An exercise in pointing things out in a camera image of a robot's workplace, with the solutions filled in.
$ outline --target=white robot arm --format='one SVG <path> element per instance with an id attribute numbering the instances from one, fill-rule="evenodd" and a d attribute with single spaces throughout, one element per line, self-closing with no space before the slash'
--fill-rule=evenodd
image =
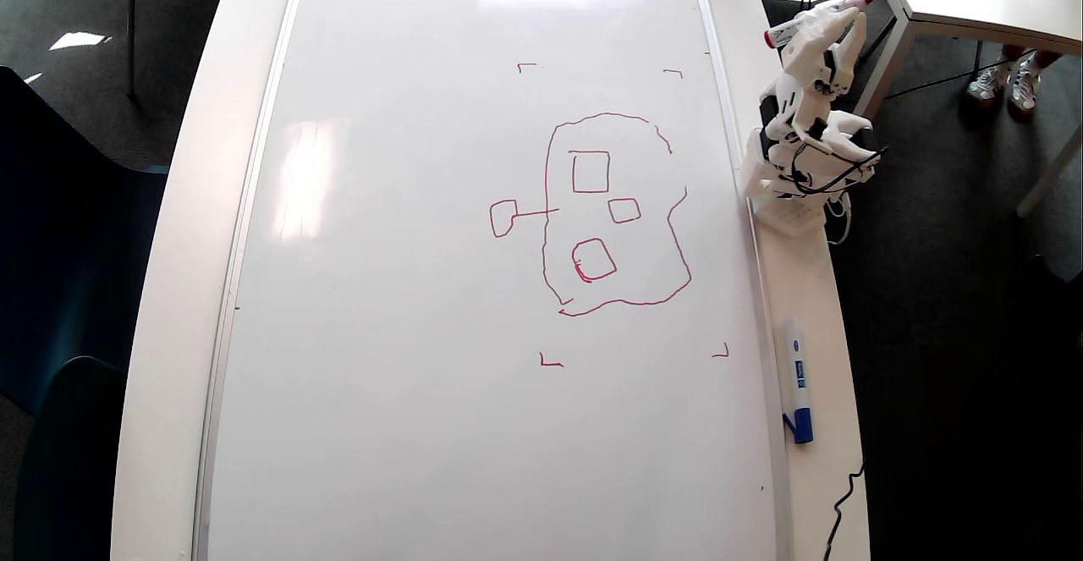
<path id="1" fill-rule="evenodd" d="M 766 122 L 743 164 L 757 218 L 786 234 L 822 226 L 824 205 L 869 180 L 879 160 L 852 141 L 872 123 L 831 109 L 853 83 L 865 14 L 856 6 L 820 5 L 797 21 L 797 34 L 782 49 L 782 71 L 760 96 Z"/>

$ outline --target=dark floor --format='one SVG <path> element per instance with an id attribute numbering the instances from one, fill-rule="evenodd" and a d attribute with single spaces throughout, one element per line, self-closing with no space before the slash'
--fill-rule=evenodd
<path id="1" fill-rule="evenodd" d="M 135 80 L 125 64 L 128 0 L 0 0 L 0 66 L 22 78 L 97 149 L 135 170 L 169 165 L 218 0 L 136 0 Z M 66 32 L 108 37 L 49 51 Z M 0 561 L 12 557 L 15 483 L 31 419 L 0 396 Z"/>
<path id="2" fill-rule="evenodd" d="M 139 0 L 138 103 L 125 97 L 126 2 L 0 0 L 0 64 L 24 78 L 42 73 L 35 90 L 106 156 L 131 168 L 167 165 L 217 0 Z M 772 22 L 797 10 L 765 3 Z M 869 16 L 871 41 L 889 18 L 886 2 Z M 76 31 L 112 38 L 49 51 Z M 892 91 L 967 70 L 974 48 L 918 38 Z M 1072 383 L 1083 318 L 1078 283 L 1062 283 L 1083 263 L 1079 157 L 1029 219 L 1012 212 L 1080 121 L 1080 60 L 1044 73 L 1026 125 L 1003 109 L 965 117 L 964 86 L 885 103 L 874 122 L 890 155 L 853 192 L 853 229 L 834 250 L 873 558 L 1079 559 Z M 0 397 L 0 561 L 11 557 L 29 426 Z"/>
<path id="3" fill-rule="evenodd" d="M 772 24 L 797 10 L 765 5 Z M 871 43 L 890 10 L 867 14 Z M 918 37 L 889 94 L 968 70 L 975 45 Z M 964 114 L 965 87 L 884 103 L 873 121 L 891 149 L 833 249 L 872 558 L 1080 559 L 1083 314 L 1079 280 L 1062 283 L 1083 259 L 1079 157 L 1029 219 L 1013 214 L 1080 122 L 1080 60 L 1043 73 L 1031 122 Z"/>

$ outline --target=white desk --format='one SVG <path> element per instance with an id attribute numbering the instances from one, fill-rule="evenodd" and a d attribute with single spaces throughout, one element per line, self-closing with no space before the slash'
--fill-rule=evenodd
<path id="1" fill-rule="evenodd" d="M 760 45 L 759 0 L 710 0 L 738 122 L 758 126 L 756 99 L 778 71 Z M 211 355 L 257 115 L 286 0 L 221 0 L 188 100 L 147 266 L 135 330 L 113 513 L 115 560 L 191 559 Z M 815 442 L 787 448 L 793 559 L 820 559 L 861 464 L 846 337 L 822 234 L 790 240 L 760 230 L 775 327 L 804 326 Z M 782 391 L 785 399 L 788 387 Z M 844 507 L 833 558 L 866 559 L 864 482 Z M 787 509 L 780 510 L 785 516 Z"/>
<path id="2" fill-rule="evenodd" d="M 896 17 L 854 114 L 874 118 L 916 34 L 1080 55 L 1081 0 L 887 0 Z"/>

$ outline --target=red line drawing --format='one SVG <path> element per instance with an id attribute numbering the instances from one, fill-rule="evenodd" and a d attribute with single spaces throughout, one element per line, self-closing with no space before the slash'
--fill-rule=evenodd
<path id="1" fill-rule="evenodd" d="M 684 187 L 684 196 L 681 197 L 680 199 L 678 199 L 677 204 L 675 204 L 674 207 L 670 207 L 669 214 L 667 214 L 667 217 L 666 217 L 666 224 L 669 225 L 669 232 L 673 233 L 674 243 L 677 245 L 677 252 L 680 253 L 680 261 L 681 261 L 681 263 L 684 264 L 684 271 L 688 272 L 688 280 L 684 280 L 684 284 L 681 284 L 677 288 L 677 290 L 674 290 L 673 292 L 669 293 L 669 296 L 666 296 L 666 298 L 662 299 L 661 301 L 642 301 L 642 302 L 638 302 L 638 301 L 628 301 L 627 299 L 611 299 L 609 301 L 600 303 L 600 305 L 596 305 L 595 308 L 589 308 L 589 310 L 584 311 L 584 312 L 579 312 L 577 314 L 570 313 L 566 310 L 561 310 L 561 311 L 558 311 L 557 313 L 558 314 L 564 314 L 564 315 L 571 315 L 571 317 L 574 318 L 574 317 L 577 317 L 577 315 L 587 315 L 587 314 L 589 314 L 591 312 L 596 312 L 596 311 L 600 310 L 600 308 L 609 305 L 609 303 L 626 303 L 626 305 L 636 305 L 636 306 L 640 306 L 640 308 L 645 306 L 645 305 L 661 305 L 662 303 L 665 303 L 669 299 L 673 299 L 674 296 L 677 296 L 677 293 L 680 292 L 681 290 L 684 290 L 684 288 L 687 288 L 689 284 L 692 284 L 692 269 L 689 269 L 688 261 L 684 260 L 684 251 L 683 251 L 683 249 L 680 248 L 680 242 L 677 242 L 677 232 L 674 231 L 673 221 L 670 221 L 670 218 L 673 218 L 673 214 L 674 214 L 674 210 L 677 210 L 677 206 L 680 206 L 681 203 L 684 201 L 684 199 L 687 199 L 687 198 L 688 198 L 688 187 Z"/>
<path id="2" fill-rule="evenodd" d="M 625 218 L 625 217 L 623 217 L 623 214 L 617 214 L 616 211 L 613 211 L 613 205 L 614 204 L 626 204 L 626 203 L 629 203 L 629 201 L 636 208 L 636 214 L 635 214 L 635 217 Z M 623 222 L 638 221 L 638 219 L 642 218 L 642 214 L 643 214 L 642 211 L 639 210 L 639 203 L 636 201 L 636 198 L 634 198 L 634 197 L 622 197 L 622 198 L 618 198 L 618 199 L 609 199 L 609 209 L 610 209 L 610 218 L 613 219 L 613 222 L 615 222 L 617 225 L 622 224 Z M 627 207 L 617 206 L 617 209 L 618 210 L 627 210 Z"/>
<path id="3" fill-rule="evenodd" d="M 516 213 L 511 214 L 511 217 L 508 218 L 508 229 L 504 233 L 498 233 L 496 231 L 496 217 L 494 214 L 494 209 L 495 207 L 500 206 L 501 204 L 511 204 L 512 206 L 514 206 Z M 548 214 L 550 213 L 550 211 L 557 211 L 557 210 L 523 211 L 523 213 L 520 214 L 518 201 L 516 201 L 514 199 L 500 199 L 500 201 L 493 203 L 493 205 L 488 207 L 488 224 L 490 226 L 492 226 L 493 237 L 499 239 L 506 236 L 507 234 L 511 233 L 512 226 L 516 225 L 516 219 L 522 217 L 533 217 L 534 214 Z"/>
<path id="4" fill-rule="evenodd" d="M 673 153 L 661 128 L 636 115 L 561 122 L 546 147 L 545 206 L 520 213 L 514 199 L 493 204 L 493 236 L 507 236 L 519 217 L 545 214 L 542 277 L 561 315 L 578 317 L 609 303 L 665 303 L 692 283 L 674 229 L 688 186 Z M 636 197 L 599 195 L 611 190 Z"/>
<path id="5" fill-rule="evenodd" d="M 669 155 L 673 155 L 674 147 L 671 147 L 671 145 L 669 145 L 669 141 L 667 141 L 666 138 L 662 135 L 662 130 L 658 130 L 657 126 L 654 126 L 654 133 L 657 133 L 658 138 L 662 138 L 662 142 L 665 142 L 666 148 L 669 149 Z"/>
<path id="6" fill-rule="evenodd" d="M 575 157 L 572 157 L 572 191 L 573 192 L 609 192 L 610 153 L 608 152 L 608 149 L 570 149 L 569 153 L 575 153 Z M 577 184 L 575 182 L 575 171 L 578 170 L 578 168 L 579 168 L 579 156 L 580 155 L 604 155 L 605 156 L 605 187 L 604 187 L 604 190 L 593 190 L 593 191 L 585 190 L 585 188 L 580 190 L 579 184 Z M 584 157 L 584 160 L 590 160 L 590 159 L 595 160 L 595 162 L 592 165 L 598 165 L 597 164 L 597 157 Z M 597 170 L 588 170 L 587 172 L 589 174 L 589 172 L 598 172 L 598 171 Z"/>
<path id="7" fill-rule="evenodd" d="M 576 253 L 577 249 L 579 249 L 579 246 L 600 246 L 601 247 L 602 252 L 605 253 L 605 260 L 609 261 L 608 269 L 606 269 L 605 273 L 603 273 L 601 275 L 598 275 L 598 276 L 588 276 L 587 274 L 585 274 L 583 272 L 583 260 L 582 259 L 577 259 L 575 257 L 575 253 Z M 598 253 L 597 249 L 593 249 L 593 251 L 595 251 L 595 253 L 593 253 L 592 257 L 593 257 L 593 259 L 596 261 L 598 261 L 599 260 L 598 259 L 599 253 Z M 596 279 L 602 279 L 604 276 L 609 276 L 609 275 L 615 274 L 615 272 L 616 272 L 616 263 L 614 263 L 614 261 L 613 261 L 613 256 L 611 256 L 611 253 L 609 253 L 609 249 L 605 248 L 605 242 L 602 242 L 600 238 L 597 238 L 597 237 L 591 237 L 590 239 L 585 239 L 585 240 L 580 242 L 579 244 L 576 244 L 575 246 L 573 246 L 573 248 L 572 248 L 572 263 L 575 265 L 575 272 L 577 274 L 579 274 L 579 279 L 585 280 L 585 283 L 587 283 L 587 284 L 590 284 L 590 283 L 592 283 L 592 280 L 596 280 Z"/>
<path id="8" fill-rule="evenodd" d="M 538 352 L 538 355 L 542 356 L 542 366 L 559 366 L 560 368 L 564 368 L 564 365 L 562 365 L 560 363 L 547 363 L 547 362 L 545 362 L 545 354 L 543 354 L 542 352 Z"/>

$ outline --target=person's foot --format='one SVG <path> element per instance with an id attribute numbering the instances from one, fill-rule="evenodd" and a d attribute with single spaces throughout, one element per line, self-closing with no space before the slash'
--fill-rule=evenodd
<path id="1" fill-rule="evenodd" d="M 1008 90 L 1008 102 L 1012 103 L 1015 113 L 1023 115 L 1034 113 L 1034 106 L 1038 105 L 1036 91 L 1039 83 L 1041 83 L 1039 76 L 1041 70 L 1042 68 L 1034 64 L 1033 55 L 1028 56 L 1019 64 L 1019 71 L 1016 73 L 1016 78 Z"/>
<path id="2" fill-rule="evenodd" d="M 1008 64 L 986 68 L 966 87 L 966 97 L 978 107 L 994 106 L 1004 95 L 1010 73 Z"/>

